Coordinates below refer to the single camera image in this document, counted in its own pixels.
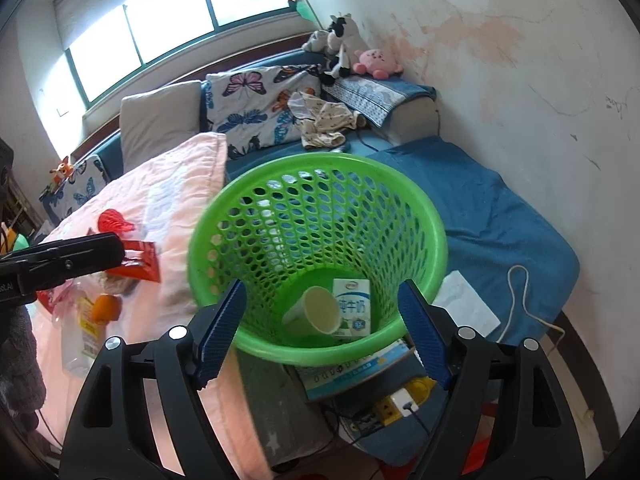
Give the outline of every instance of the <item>milk carton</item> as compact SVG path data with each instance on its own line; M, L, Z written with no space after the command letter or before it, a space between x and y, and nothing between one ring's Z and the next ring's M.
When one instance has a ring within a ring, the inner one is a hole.
M371 334L371 301L369 280L334 280L334 298L342 320L333 336L357 339Z

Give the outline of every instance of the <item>black speaker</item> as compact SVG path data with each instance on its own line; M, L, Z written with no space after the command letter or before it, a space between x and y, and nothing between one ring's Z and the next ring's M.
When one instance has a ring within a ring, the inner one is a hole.
M13 163L14 150L4 140L0 139L0 212L8 196L9 174Z

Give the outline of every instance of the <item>metal bolt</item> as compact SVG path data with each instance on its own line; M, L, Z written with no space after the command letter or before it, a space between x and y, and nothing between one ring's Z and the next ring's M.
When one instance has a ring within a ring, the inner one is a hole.
M469 328L468 326L463 326L460 330L458 330L458 335L462 339L473 339L476 337L476 331L473 328Z
M524 348L535 352L538 348L540 348L540 345L535 339L527 338L524 340Z
M110 337L104 342L104 346L107 350L113 350L120 346L120 338L116 336Z
M174 326L169 330L169 337L171 339L182 339L187 335L187 328L184 326Z

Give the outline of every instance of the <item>white cup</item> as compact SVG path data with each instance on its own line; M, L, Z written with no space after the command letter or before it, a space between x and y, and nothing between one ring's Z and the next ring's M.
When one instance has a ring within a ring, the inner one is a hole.
M322 286L310 286L282 317L282 324L296 337L332 334L338 330L340 321L338 302Z

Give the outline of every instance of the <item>basket bottom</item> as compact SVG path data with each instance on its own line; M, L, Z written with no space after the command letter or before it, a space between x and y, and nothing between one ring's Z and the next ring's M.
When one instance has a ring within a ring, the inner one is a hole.
M300 299L302 294L310 286L322 286L329 292L332 292L334 288L334 278L354 280L366 278L366 276L357 270L345 269L344 267L323 267L321 269L309 270L304 274L295 274L282 283L278 295L274 298L273 305L273 322L276 325L281 344L298 348L322 348L342 344L342 342L327 335L295 338L287 333L280 322L286 311ZM372 295L371 312L375 312L375 309L375 298Z

